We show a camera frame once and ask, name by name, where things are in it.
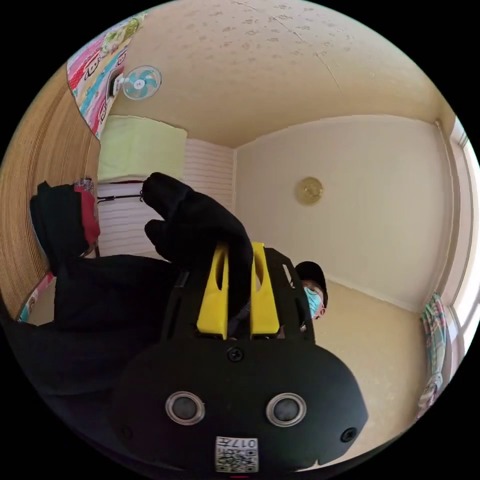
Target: screw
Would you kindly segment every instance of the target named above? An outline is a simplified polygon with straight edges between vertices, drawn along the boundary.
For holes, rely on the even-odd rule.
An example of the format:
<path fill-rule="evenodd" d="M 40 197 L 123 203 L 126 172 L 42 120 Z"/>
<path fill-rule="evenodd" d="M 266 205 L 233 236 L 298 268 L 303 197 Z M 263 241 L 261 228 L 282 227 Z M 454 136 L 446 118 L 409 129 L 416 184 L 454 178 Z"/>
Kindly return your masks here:
<path fill-rule="evenodd" d="M 127 440 L 130 440 L 134 434 L 132 432 L 132 429 L 126 425 L 124 425 L 121 429 L 121 434 L 127 439 Z"/>
<path fill-rule="evenodd" d="M 340 437 L 340 440 L 343 443 L 351 442 L 357 436 L 357 429 L 356 428 L 347 428 Z"/>
<path fill-rule="evenodd" d="M 226 356 L 231 362 L 241 362 L 244 358 L 244 353 L 238 347 L 234 346 L 228 349 Z"/>

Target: black cap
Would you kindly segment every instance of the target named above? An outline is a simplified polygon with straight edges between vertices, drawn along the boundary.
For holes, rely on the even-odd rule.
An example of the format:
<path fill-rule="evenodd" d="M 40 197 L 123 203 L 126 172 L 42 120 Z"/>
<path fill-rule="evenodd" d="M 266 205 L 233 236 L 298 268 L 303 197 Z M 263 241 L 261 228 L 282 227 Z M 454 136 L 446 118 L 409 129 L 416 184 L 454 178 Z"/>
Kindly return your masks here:
<path fill-rule="evenodd" d="M 327 293 L 327 282 L 325 281 L 325 275 L 320 265 L 314 261 L 303 261 L 295 267 L 300 280 L 312 280 L 315 282 L 323 292 L 323 306 L 327 308 L 329 302 L 329 295 Z"/>

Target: window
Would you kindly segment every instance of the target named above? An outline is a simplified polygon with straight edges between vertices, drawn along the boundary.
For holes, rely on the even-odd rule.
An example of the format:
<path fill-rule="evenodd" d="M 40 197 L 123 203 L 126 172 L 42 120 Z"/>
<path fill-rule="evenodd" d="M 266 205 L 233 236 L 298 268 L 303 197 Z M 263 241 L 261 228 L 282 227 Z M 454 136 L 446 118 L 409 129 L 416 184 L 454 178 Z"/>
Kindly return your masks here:
<path fill-rule="evenodd" d="M 480 321 L 480 165 L 470 140 L 466 136 L 460 141 L 470 179 L 472 200 L 472 231 L 468 261 L 462 284 L 453 302 L 463 353 L 469 349 Z"/>

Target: yellow-green towel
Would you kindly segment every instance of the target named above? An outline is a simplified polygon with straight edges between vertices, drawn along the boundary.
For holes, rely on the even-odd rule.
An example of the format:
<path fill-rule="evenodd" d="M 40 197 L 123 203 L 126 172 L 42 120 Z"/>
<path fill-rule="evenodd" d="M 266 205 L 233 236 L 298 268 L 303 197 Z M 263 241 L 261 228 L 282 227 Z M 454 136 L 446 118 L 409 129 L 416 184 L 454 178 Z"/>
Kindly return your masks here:
<path fill-rule="evenodd" d="M 145 180 L 153 172 L 183 176 L 187 132 L 137 116 L 109 115 L 101 134 L 98 181 Z"/>

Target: qr code label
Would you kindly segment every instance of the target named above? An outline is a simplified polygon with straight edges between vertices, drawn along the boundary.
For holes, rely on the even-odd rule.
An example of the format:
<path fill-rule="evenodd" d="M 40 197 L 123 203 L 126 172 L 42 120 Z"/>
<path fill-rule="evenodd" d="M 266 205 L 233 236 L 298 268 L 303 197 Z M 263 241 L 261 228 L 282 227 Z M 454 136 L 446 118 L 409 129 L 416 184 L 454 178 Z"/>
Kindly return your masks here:
<path fill-rule="evenodd" d="M 215 469 L 217 472 L 228 473 L 258 472 L 258 440 L 218 436 L 215 443 Z"/>

